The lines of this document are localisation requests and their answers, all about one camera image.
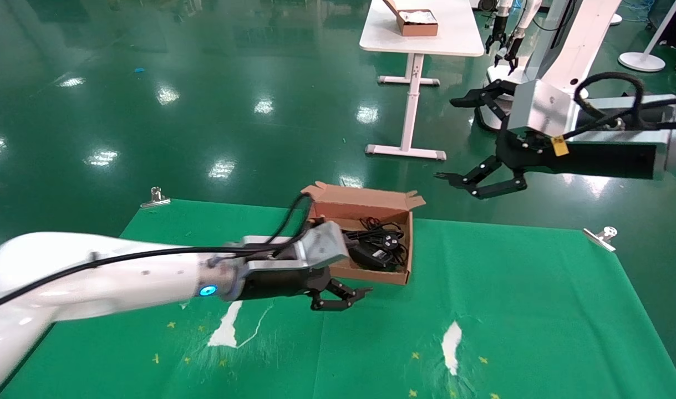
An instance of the white tabletop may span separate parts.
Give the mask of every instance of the white tabletop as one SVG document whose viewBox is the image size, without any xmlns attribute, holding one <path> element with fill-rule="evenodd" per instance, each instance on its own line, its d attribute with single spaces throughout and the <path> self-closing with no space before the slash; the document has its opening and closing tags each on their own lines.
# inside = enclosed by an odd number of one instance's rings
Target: white tabletop
<svg viewBox="0 0 676 399">
<path fill-rule="evenodd" d="M 373 0 L 360 48 L 384 53 L 416 53 L 478 57 L 483 43 L 469 0 L 396 0 L 397 8 L 428 8 L 439 23 L 436 36 L 404 37 L 397 18 L 383 0 Z"/>
</svg>

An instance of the cardboard box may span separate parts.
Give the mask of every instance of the cardboard box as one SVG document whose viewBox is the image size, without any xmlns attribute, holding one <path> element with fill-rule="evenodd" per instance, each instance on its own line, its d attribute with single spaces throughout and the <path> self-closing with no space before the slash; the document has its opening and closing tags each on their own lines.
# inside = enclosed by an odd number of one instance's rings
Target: cardboard box
<svg viewBox="0 0 676 399">
<path fill-rule="evenodd" d="M 420 8 L 416 10 L 399 10 L 394 0 L 384 0 L 384 3 L 389 7 L 397 18 L 397 25 L 399 26 L 399 33 L 402 36 L 436 36 L 439 31 L 439 22 L 436 20 L 434 14 L 428 8 Z M 412 23 L 404 19 L 404 13 L 429 13 L 434 23 Z"/>
<path fill-rule="evenodd" d="M 412 229 L 411 210 L 424 205 L 424 199 L 416 191 L 394 192 L 365 188 L 342 187 L 316 182 L 302 190 L 313 197 L 309 216 L 323 216 L 333 220 L 345 230 L 364 230 L 360 218 L 375 217 L 383 223 L 394 222 L 404 232 L 400 242 L 408 250 L 406 266 L 393 273 L 366 270 L 352 259 L 341 260 L 331 265 L 331 275 L 337 278 L 377 281 L 405 285 L 411 274 Z"/>
</svg>

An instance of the blue indicator light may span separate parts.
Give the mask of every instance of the blue indicator light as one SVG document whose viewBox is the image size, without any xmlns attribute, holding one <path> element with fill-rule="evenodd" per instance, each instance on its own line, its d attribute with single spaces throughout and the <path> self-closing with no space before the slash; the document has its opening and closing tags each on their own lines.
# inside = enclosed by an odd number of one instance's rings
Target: blue indicator light
<svg viewBox="0 0 676 399">
<path fill-rule="evenodd" d="M 207 285 L 200 290 L 200 296 L 206 297 L 207 295 L 212 295 L 217 291 L 216 285 Z"/>
</svg>

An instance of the silver metal bracket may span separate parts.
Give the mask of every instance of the silver metal bracket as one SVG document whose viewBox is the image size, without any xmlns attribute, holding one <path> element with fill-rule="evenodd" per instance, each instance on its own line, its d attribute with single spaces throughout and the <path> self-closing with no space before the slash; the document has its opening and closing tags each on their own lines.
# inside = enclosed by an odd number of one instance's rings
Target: silver metal bracket
<svg viewBox="0 0 676 399">
<path fill-rule="evenodd" d="M 593 243 L 596 245 L 599 245 L 599 247 L 602 247 L 609 252 L 614 252 L 616 248 L 612 247 L 612 245 L 609 243 L 609 241 L 616 237 L 617 231 L 611 226 L 604 227 L 604 230 L 599 233 L 599 234 L 594 234 L 590 232 L 588 229 L 582 229 L 584 232 L 584 235 L 589 238 Z"/>
<path fill-rule="evenodd" d="M 170 198 L 166 198 L 165 195 L 160 192 L 160 187 L 153 187 L 150 189 L 150 201 L 143 202 L 140 207 L 150 208 L 165 204 L 170 204 Z"/>
</svg>

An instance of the yellow label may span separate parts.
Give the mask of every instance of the yellow label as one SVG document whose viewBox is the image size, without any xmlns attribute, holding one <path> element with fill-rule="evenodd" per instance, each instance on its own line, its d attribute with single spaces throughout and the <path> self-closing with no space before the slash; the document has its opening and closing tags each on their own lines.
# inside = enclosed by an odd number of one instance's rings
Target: yellow label
<svg viewBox="0 0 676 399">
<path fill-rule="evenodd" d="M 567 147 L 567 142 L 564 141 L 562 136 L 553 137 L 550 139 L 552 142 L 552 147 L 555 151 L 555 156 L 561 157 L 569 154 L 569 149 Z"/>
</svg>

